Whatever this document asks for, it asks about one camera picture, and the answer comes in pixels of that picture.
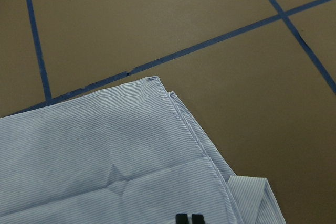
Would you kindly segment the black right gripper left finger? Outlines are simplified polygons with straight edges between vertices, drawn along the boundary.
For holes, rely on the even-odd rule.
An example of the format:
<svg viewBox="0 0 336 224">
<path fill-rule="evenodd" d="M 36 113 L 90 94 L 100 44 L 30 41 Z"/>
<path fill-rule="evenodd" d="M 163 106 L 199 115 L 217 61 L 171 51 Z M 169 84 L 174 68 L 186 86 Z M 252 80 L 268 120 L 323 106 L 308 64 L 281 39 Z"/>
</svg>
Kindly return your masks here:
<svg viewBox="0 0 336 224">
<path fill-rule="evenodd" d="M 187 214 L 176 214 L 175 223 L 176 224 L 188 224 L 188 215 Z"/>
</svg>

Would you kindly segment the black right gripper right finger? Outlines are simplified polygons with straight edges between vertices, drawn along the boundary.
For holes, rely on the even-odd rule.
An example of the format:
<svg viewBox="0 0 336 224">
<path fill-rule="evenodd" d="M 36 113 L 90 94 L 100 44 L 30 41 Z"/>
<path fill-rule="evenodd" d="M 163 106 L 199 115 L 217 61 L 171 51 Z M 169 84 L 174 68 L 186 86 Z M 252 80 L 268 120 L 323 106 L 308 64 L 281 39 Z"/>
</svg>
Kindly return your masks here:
<svg viewBox="0 0 336 224">
<path fill-rule="evenodd" d="M 202 214 L 192 214 L 192 224 L 204 224 L 204 216 Z"/>
</svg>

